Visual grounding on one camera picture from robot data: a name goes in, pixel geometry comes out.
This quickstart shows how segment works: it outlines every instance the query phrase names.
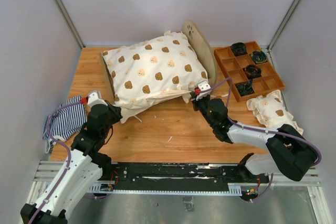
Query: wooden surface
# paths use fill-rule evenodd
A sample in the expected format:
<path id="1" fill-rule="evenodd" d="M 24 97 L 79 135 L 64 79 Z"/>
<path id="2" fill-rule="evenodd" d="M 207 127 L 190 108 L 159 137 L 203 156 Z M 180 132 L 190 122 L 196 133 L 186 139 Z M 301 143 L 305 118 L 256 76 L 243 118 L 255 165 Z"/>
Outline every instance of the wooden surface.
<path id="1" fill-rule="evenodd" d="M 109 81 L 99 52 L 111 48 L 84 48 L 78 63 L 69 97 L 86 97 L 92 90 L 101 91 L 105 100 L 111 100 Z M 217 82 L 224 76 L 218 69 Z M 227 94 L 228 84 L 221 85 L 214 95 Z M 237 103 L 231 96 L 229 115 L 246 124 L 261 126 L 246 103 Z M 192 103 L 185 104 L 182 98 L 155 105 L 138 114 L 142 123 L 130 118 L 124 124 L 114 125 L 110 142 L 100 152 L 109 155 L 115 162 L 212 162 L 237 163 L 247 153 L 267 153 L 265 150 L 244 145 L 222 143 L 215 138 L 199 112 L 194 112 Z M 72 136 L 66 144 L 72 144 Z M 63 161 L 66 150 L 56 145 L 51 161 Z"/>

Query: pillowcase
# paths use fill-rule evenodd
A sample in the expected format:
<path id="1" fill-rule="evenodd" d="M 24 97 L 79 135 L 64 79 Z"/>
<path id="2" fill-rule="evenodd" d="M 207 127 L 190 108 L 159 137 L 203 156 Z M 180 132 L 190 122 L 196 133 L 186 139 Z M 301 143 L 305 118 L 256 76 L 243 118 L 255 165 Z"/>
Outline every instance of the pillowcase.
<path id="1" fill-rule="evenodd" d="M 102 53 L 113 79 L 114 102 L 125 122 L 150 106 L 184 95 L 207 80 L 188 38 L 183 33 L 164 36 Z"/>
<path id="2" fill-rule="evenodd" d="M 293 116 L 284 107 L 280 90 L 275 90 L 263 97 L 262 95 L 246 102 L 247 109 L 253 111 L 253 115 L 259 123 L 270 128 L 280 128 L 283 124 L 293 126 L 301 135 L 303 129 L 293 121 Z"/>

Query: small pillow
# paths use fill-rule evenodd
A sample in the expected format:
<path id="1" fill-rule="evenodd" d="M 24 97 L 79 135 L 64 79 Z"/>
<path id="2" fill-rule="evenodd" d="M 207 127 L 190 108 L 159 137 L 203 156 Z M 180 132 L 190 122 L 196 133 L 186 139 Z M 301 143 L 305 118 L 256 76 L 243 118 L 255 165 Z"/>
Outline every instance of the small pillow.
<path id="1" fill-rule="evenodd" d="M 280 90 L 275 90 L 263 97 L 262 95 L 247 100 L 247 109 L 253 111 L 253 115 L 259 123 L 270 128 L 280 128 L 284 124 L 293 126 L 301 135 L 303 129 L 293 121 L 293 116 L 286 111 L 282 102 Z"/>

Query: striped cloth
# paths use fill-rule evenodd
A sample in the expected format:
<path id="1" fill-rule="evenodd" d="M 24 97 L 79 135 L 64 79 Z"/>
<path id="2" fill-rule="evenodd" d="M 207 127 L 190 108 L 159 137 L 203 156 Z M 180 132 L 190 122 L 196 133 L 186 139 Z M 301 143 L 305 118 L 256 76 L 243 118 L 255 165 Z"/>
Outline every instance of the striped cloth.
<path id="1" fill-rule="evenodd" d="M 82 97 L 79 95 L 66 101 L 58 106 L 65 106 L 71 103 L 79 102 Z M 42 139 L 46 140 L 46 153 L 50 153 L 54 144 L 47 134 L 47 121 L 44 127 Z M 50 121 L 50 131 L 55 138 L 59 138 L 62 141 L 69 139 L 74 133 L 79 132 L 80 128 L 86 123 L 87 117 L 85 112 L 85 106 L 83 104 L 76 104 L 58 111 Z"/>

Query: wooden organizer tray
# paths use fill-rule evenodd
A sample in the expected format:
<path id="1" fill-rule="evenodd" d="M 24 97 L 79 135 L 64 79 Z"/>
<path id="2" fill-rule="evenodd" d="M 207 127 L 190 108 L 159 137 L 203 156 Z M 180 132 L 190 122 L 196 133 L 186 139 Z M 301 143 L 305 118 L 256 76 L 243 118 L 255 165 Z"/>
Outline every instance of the wooden organizer tray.
<path id="1" fill-rule="evenodd" d="M 215 49 L 215 57 L 224 76 L 226 78 L 231 77 L 233 80 L 232 92 L 237 102 L 247 101 L 248 99 L 258 97 L 259 95 L 266 95 L 277 89 L 285 89 L 285 84 L 267 59 L 267 62 L 257 64 L 261 69 L 261 77 L 253 79 L 252 88 L 254 93 L 245 96 L 239 94 L 235 84 L 248 81 L 243 68 L 250 64 L 255 64 L 250 54 L 255 50 L 261 50 L 255 41 L 247 42 L 245 45 L 247 48 L 247 55 L 237 57 L 235 57 L 230 47 Z"/>

